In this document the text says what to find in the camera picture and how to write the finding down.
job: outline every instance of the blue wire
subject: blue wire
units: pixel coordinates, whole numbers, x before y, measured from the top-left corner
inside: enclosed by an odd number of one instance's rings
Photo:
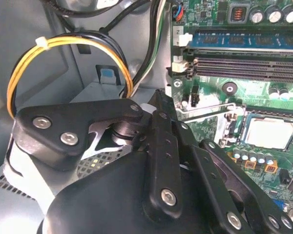
[[[181,4],[179,4],[178,11],[174,15],[174,18],[176,18],[180,14],[180,12],[181,12]]]

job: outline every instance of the green circuit board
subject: green circuit board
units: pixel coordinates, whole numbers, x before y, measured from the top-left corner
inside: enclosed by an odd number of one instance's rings
[[[193,84],[199,83],[199,95],[202,106],[212,106],[225,102],[242,102],[246,106],[256,106],[265,108],[275,108],[276,110],[293,110],[293,84],[272,83],[262,81],[249,81],[233,78],[217,78],[217,77],[193,77],[192,80],[184,78],[184,76],[174,76],[174,79],[179,79],[182,82],[181,87],[174,87],[172,85],[172,98],[175,106],[180,108],[180,102],[184,93],[190,93]],[[234,82],[237,84],[237,92],[234,98],[226,96],[222,91],[222,86],[227,82]],[[290,99],[284,100],[271,100],[269,99],[268,88],[277,87],[279,89],[287,87],[290,94]],[[181,114],[177,112],[178,118],[186,120],[193,116],[199,116],[205,113],[191,113]],[[243,123],[243,117],[237,120],[236,128],[239,129]],[[197,141],[205,138],[214,139],[217,132],[218,117],[206,118],[200,121],[194,121],[188,124],[192,129]],[[266,164],[257,166],[256,170],[246,169],[245,161],[239,166],[273,199],[281,200],[288,204],[288,209],[293,207],[293,192],[288,190],[286,185],[280,184],[279,171],[287,169],[290,176],[293,176],[293,140],[289,145],[287,151],[265,149],[255,147],[252,145],[244,144],[243,142],[233,144],[225,150],[232,154],[233,148],[245,149],[247,151],[261,151],[262,153],[270,153],[273,158],[277,160],[278,169],[275,173],[265,172]]]
[[[267,19],[259,24],[254,24],[249,19],[249,13],[252,8],[259,7],[265,13],[266,9],[272,5],[276,5],[279,9],[292,4],[293,0],[184,0],[185,13],[179,22],[174,22],[174,25],[186,27],[248,27],[258,28],[261,26],[278,27],[287,26],[293,27],[293,24],[288,24],[284,20],[277,23],[270,23]],[[240,23],[231,22],[232,9],[234,7],[245,7],[245,20]]]

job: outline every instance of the yellow cable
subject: yellow cable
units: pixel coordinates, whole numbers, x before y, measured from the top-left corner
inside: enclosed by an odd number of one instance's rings
[[[86,45],[92,45],[95,46],[105,53],[107,53],[114,61],[115,63],[119,66],[120,70],[122,71],[127,88],[128,88],[128,94],[127,98],[130,97],[132,91],[133,91],[133,83],[132,79],[130,77],[130,73],[126,66],[124,65],[123,61],[115,54],[114,51],[112,51],[109,47],[100,44],[98,42],[89,40],[89,39],[84,39],[80,37],[57,37],[57,38],[52,38],[47,40],[47,45],[48,48],[60,46],[60,45],[68,45],[68,44],[86,44]],[[12,96],[13,92],[22,76],[24,73],[25,69],[27,66],[30,64],[30,62],[38,56],[40,53],[45,51],[46,49],[40,46],[34,46],[31,48],[19,61],[17,66],[15,67],[12,76],[10,78],[10,82],[8,84],[8,89],[7,89],[7,110],[9,112],[9,115],[13,118],[13,112],[12,112]]]

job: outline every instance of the motherboard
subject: motherboard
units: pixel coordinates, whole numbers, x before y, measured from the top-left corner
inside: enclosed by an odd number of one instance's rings
[[[185,0],[171,23],[171,96],[196,140],[214,140],[293,210],[293,0]]]

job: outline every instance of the metal cpu cover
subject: metal cpu cover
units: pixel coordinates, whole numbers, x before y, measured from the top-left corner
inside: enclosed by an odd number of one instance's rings
[[[293,118],[248,114],[242,142],[267,149],[286,150],[293,139]]]

